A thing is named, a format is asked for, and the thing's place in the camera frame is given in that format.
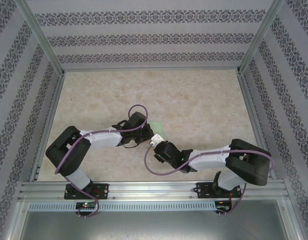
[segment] green square marker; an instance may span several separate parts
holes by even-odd
[[[157,121],[147,121],[150,125],[150,128],[153,130],[154,134],[159,134],[164,140],[165,135],[164,135],[164,130],[163,130],[163,125],[161,122]]]

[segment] metal plate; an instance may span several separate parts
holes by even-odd
[[[32,202],[29,212],[74,212],[76,202]],[[129,201],[129,202],[100,202],[100,212],[165,212],[165,211],[215,211],[214,201]],[[90,209],[82,209],[81,212],[92,212]]]
[[[213,211],[29,212],[21,240],[287,240],[276,201],[244,201]]]
[[[96,199],[107,199],[108,196],[108,187],[109,185],[106,183],[94,183],[93,189],[90,193]],[[77,191],[71,184],[66,185],[64,199],[66,200],[82,200],[82,199],[90,199],[86,195]]]
[[[215,199],[215,198],[229,198],[230,193],[232,194],[232,198],[240,198],[241,189],[240,187],[235,187],[232,191],[219,190],[219,194],[216,194],[213,190],[213,183],[211,182],[199,182],[196,184],[196,188],[194,192],[197,193],[198,198],[200,199]]]

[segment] beige speckled floor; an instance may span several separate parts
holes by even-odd
[[[134,104],[145,105],[149,121],[161,122],[166,140],[181,150],[220,148],[233,138],[256,144],[235,71],[187,70],[67,73],[47,146],[70,125],[101,130],[128,119]],[[212,180],[217,171],[155,176],[143,163],[147,148],[143,143],[94,150],[81,166],[94,181]],[[158,162],[152,150],[148,163],[160,173],[173,169]],[[38,180],[63,181],[54,171],[44,157]]]

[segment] wall with patterned stripes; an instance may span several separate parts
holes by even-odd
[[[29,0],[64,69],[238,67],[272,0]]]
[[[0,0],[0,238],[38,150],[58,81],[13,0]]]
[[[245,78],[308,239],[308,0],[286,0]]]

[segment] purple cable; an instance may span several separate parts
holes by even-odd
[[[121,133],[125,133],[125,132],[135,131],[135,130],[140,129],[140,128],[142,128],[143,126],[145,126],[145,124],[147,123],[147,119],[148,119],[148,111],[147,111],[146,107],[143,106],[143,105],[140,105],[140,104],[133,105],[133,106],[129,109],[129,111],[128,111],[128,117],[129,117],[129,118],[130,118],[130,112],[131,112],[131,110],[132,110],[134,107],[142,107],[142,108],[145,109],[145,112],[146,112],[145,121],[144,121],[140,126],[138,126],[138,127],[136,127],[136,128],[133,128],[133,129],[127,129],[127,130],[98,130],[98,131],[92,131],[92,132],[90,132],[90,133],[84,134],[83,136],[79,137],[79,138],[74,142],[74,144],[72,145],[72,147],[67,151],[67,153],[66,153],[65,156],[63,157],[62,161],[60,161],[59,165],[57,166],[57,168],[56,168],[56,170],[55,170],[55,174],[58,174],[60,168],[63,166],[64,162],[66,161],[68,155],[73,151],[74,147],[75,147],[75,146],[79,143],[79,141],[81,141],[84,137],[87,137],[87,136],[90,136],[90,135],[93,135],[93,134],[98,134],[98,133],[115,133],[115,132],[116,132],[116,133],[120,133],[120,132],[121,132]],[[99,210],[99,202],[98,202],[98,200],[97,200],[95,197],[93,197],[92,195],[90,195],[90,194],[84,192],[83,190],[79,189],[75,184],[71,183],[70,180],[69,180],[67,177],[64,177],[64,178],[73,186],[73,188],[75,188],[77,191],[79,191],[80,193],[84,194],[85,196],[87,196],[87,197],[89,197],[89,198],[95,200],[95,202],[96,202],[96,204],[97,204],[97,209],[96,209],[96,211],[90,213],[89,215],[82,216],[82,215],[80,215],[80,210],[81,210],[81,209],[79,209],[79,210],[78,210],[78,216],[79,216],[80,218],[89,218],[89,217],[91,217],[91,216],[97,214],[97,212],[98,212],[98,210]]]
[[[88,196],[89,198],[95,200],[95,202],[96,202],[96,204],[97,204],[97,209],[96,209],[96,211],[94,211],[94,212],[92,212],[92,213],[90,213],[89,215],[86,215],[86,216],[82,216],[82,215],[80,214],[80,210],[81,210],[82,208],[79,208],[79,209],[78,209],[78,212],[77,212],[78,217],[79,217],[79,218],[89,218],[89,217],[95,215],[95,214],[98,212],[98,210],[99,210],[99,202],[98,202],[98,200],[97,200],[95,197],[93,197],[92,195],[90,195],[90,194],[88,194],[88,193],[82,191],[81,189],[79,189],[75,184],[71,183],[70,180],[69,180],[67,177],[64,177],[64,178],[72,185],[73,188],[75,188],[77,191],[79,191],[80,193],[84,194],[85,196]]]
[[[269,155],[267,155],[267,154],[265,154],[265,153],[263,153],[263,152],[261,152],[261,151],[254,151],[254,150],[224,150],[224,151],[211,151],[211,152],[206,152],[206,153],[204,152],[204,153],[198,154],[198,155],[196,155],[196,156],[193,156],[193,157],[192,157],[191,159],[189,159],[188,161],[184,162],[181,166],[179,166],[178,168],[176,168],[176,169],[173,170],[173,171],[166,172],[166,173],[158,173],[158,172],[152,171],[152,170],[148,167],[148,165],[147,165],[147,159],[146,159],[146,158],[147,158],[148,152],[149,152],[149,150],[150,150],[151,148],[152,148],[152,145],[147,149],[147,151],[146,151],[146,153],[145,153],[144,163],[145,163],[145,167],[147,168],[147,170],[148,170],[150,173],[152,173],[152,174],[154,174],[154,175],[158,175],[158,176],[166,176],[166,175],[173,174],[173,173],[177,172],[178,170],[180,170],[181,168],[183,168],[183,167],[184,167],[185,165],[187,165],[188,163],[190,163],[191,161],[193,161],[194,159],[199,158],[199,157],[201,157],[201,156],[204,156],[204,155],[215,155],[215,154],[227,154],[227,153],[258,154],[258,155],[264,156],[264,157],[266,157],[266,158],[268,158],[268,159],[270,160],[270,162],[272,163],[272,166],[271,166],[271,168],[270,168],[269,170],[272,170],[272,169],[274,169],[274,168],[276,167],[275,160],[274,160],[271,156],[269,156]],[[236,207],[240,204],[240,202],[241,202],[241,200],[242,200],[242,198],[243,198],[243,196],[244,196],[244,193],[245,193],[245,191],[246,191],[246,187],[247,187],[247,184],[245,183],[245,186],[244,186],[242,195],[241,195],[240,198],[237,200],[235,206],[234,206],[229,212],[227,212],[226,214],[231,213],[231,212],[232,212],[234,209],[236,209]]]
[[[148,111],[146,109],[146,107],[144,107],[143,105],[140,105],[140,104],[136,104],[134,106],[132,106],[129,111],[128,111],[128,117],[130,117],[130,111],[134,108],[134,107],[142,107],[145,109],[145,112],[146,112],[146,118],[145,118],[145,121],[138,127],[136,128],[133,128],[133,129],[127,129],[127,130],[98,130],[98,131],[92,131],[90,133],[86,133],[84,134],[83,136],[81,136],[80,138],[78,138],[74,144],[72,145],[72,147],[67,151],[67,153],[65,154],[65,156],[63,157],[62,161],[60,161],[59,165],[57,166],[56,170],[55,170],[55,174],[58,174],[60,168],[63,166],[64,162],[66,161],[66,158],[68,157],[68,155],[73,151],[74,147],[84,138],[84,137],[87,137],[87,136],[90,136],[90,135],[93,135],[93,134],[99,134],[99,133],[125,133],[125,132],[130,132],[130,131],[135,131],[137,129],[140,129],[142,128],[146,122],[147,122],[147,119],[148,119]]]

